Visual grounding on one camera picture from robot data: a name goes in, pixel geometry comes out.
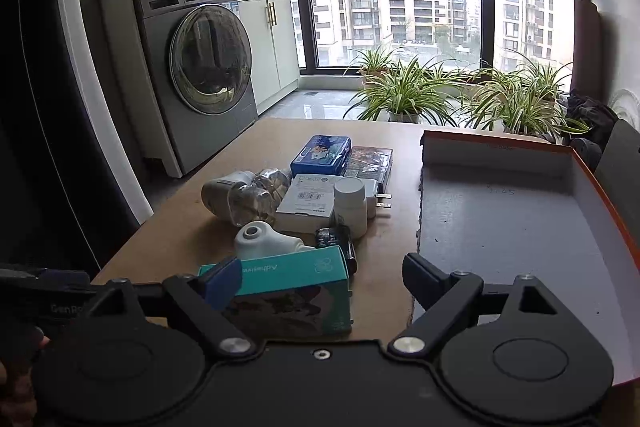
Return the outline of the white plug-in diffuser device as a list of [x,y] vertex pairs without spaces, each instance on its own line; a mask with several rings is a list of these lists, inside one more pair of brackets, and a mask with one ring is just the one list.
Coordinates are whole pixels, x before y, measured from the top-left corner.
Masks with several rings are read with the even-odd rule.
[[265,221],[247,223],[234,238],[235,256],[241,260],[313,250],[314,247],[305,245],[299,237],[274,231],[272,226]]

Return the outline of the teal bandage box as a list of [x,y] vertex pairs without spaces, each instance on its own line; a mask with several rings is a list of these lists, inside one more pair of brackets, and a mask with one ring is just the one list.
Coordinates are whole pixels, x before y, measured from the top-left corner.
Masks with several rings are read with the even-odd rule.
[[349,274],[340,247],[244,260],[224,317],[253,338],[311,338],[352,330]]

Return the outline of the black power adapter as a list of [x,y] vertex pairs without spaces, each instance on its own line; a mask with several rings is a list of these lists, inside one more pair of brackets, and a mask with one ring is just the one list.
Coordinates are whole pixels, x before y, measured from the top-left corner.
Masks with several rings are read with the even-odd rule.
[[345,225],[321,228],[314,233],[318,248],[337,246],[341,249],[348,275],[353,277],[358,270],[356,249],[349,228]]

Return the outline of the white pill bottle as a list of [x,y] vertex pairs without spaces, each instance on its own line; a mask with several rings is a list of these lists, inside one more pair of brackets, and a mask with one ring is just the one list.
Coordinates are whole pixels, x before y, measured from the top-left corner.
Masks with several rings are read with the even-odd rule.
[[339,225],[349,228],[352,239],[361,239],[368,229],[368,205],[364,184],[357,178],[335,182],[333,212]]

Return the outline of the white labelled small box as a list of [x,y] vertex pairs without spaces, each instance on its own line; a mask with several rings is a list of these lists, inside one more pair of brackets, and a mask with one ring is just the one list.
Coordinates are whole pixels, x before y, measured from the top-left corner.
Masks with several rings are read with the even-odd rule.
[[341,176],[299,173],[276,211],[274,228],[279,232],[314,234],[332,223],[334,185]]

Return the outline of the red card box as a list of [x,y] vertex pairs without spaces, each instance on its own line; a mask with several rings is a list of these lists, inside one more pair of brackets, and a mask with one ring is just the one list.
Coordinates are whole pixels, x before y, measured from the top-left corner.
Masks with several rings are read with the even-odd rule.
[[354,146],[347,158],[343,176],[378,182],[384,192],[393,166],[393,150],[385,147]]

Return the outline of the blue card box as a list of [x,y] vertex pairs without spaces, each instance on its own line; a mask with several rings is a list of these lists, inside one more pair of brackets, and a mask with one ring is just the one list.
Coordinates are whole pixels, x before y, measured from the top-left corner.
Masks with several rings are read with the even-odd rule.
[[341,176],[351,151],[349,136],[314,135],[291,161],[292,176],[299,173]]

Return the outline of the spider plant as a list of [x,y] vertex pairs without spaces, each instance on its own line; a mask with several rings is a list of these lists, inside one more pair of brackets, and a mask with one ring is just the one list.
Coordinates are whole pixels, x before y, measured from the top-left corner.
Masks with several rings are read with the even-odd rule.
[[535,57],[528,57],[518,52],[518,67],[513,75],[518,83],[535,98],[547,102],[555,102],[565,92],[565,83],[572,79],[573,63],[562,65],[551,61],[541,63]]
[[346,75],[355,69],[363,86],[382,79],[395,67],[394,51],[386,50],[384,46],[366,50],[356,50],[354,58],[344,70]]
[[583,135],[589,127],[567,117],[558,99],[535,98],[518,83],[512,72],[484,67],[472,76],[473,89],[462,95],[462,122],[480,130],[501,129],[506,133],[534,136],[558,144]]
[[360,121],[377,121],[385,113],[393,122],[455,126],[454,100],[462,77],[464,74],[442,62],[421,65],[417,57],[407,64],[397,62],[381,72],[363,75],[362,86],[344,116],[359,109]]

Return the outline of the dark grey chair back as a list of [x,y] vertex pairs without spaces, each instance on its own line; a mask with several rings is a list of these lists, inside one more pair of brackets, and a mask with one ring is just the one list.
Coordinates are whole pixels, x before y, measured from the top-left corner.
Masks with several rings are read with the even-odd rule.
[[639,132],[619,119],[596,169],[596,178],[630,233],[639,233]]

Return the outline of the back right spider plant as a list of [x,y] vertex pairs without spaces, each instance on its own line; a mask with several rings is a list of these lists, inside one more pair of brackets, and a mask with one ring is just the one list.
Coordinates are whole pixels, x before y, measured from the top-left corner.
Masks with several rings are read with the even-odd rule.
[[573,63],[562,65],[551,61],[541,63],[535,57],[528,57],[518,52],[518,67],[513,75],[518,83],[535,98],[547,102],[555,102],[565,92],[565,83],[572,79]]

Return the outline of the back left spider plant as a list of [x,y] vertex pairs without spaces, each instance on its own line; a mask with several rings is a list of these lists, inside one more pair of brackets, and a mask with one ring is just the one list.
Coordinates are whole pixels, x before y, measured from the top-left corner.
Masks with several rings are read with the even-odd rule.
[[382,79],[395,67],[394,51],[386,50],[384,46],[366,50],[356,50],[354,58],[344,70],[346,75],[355,69],[363,86]]

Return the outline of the grey front-load washing machine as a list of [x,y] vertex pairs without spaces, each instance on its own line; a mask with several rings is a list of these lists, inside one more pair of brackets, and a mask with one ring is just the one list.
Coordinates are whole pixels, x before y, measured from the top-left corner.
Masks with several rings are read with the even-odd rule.
[[239,0],[136,0],[146,69],[181,178],[254,124],[252,49]]

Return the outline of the brown rolled mat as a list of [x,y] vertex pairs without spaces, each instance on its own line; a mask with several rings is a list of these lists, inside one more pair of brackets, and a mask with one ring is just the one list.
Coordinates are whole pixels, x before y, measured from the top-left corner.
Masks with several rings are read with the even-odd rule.
[[572,89],[598,100],[602,96],[601,17],[587,0],[574,0]]

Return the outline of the white round fan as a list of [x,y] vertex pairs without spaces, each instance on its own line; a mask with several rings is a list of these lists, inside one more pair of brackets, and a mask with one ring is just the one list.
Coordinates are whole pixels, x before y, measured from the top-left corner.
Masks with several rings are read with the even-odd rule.
[[640,131],[640,101],[634,92],[629,89],[617,90],[612,95],[610,106],[620,119]]

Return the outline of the white cabinet with countertop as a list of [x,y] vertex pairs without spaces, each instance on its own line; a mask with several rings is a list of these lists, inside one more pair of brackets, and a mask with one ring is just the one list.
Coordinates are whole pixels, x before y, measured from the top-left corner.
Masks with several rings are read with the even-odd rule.
[[[136,0],[99,2],[122,103],[140,154],[158,162],[166,172],[168,139],[146,69]],[[239,12],[252,49],[250,79],[258,118],[298,86],[292,5],[291,0],[239,0]]]

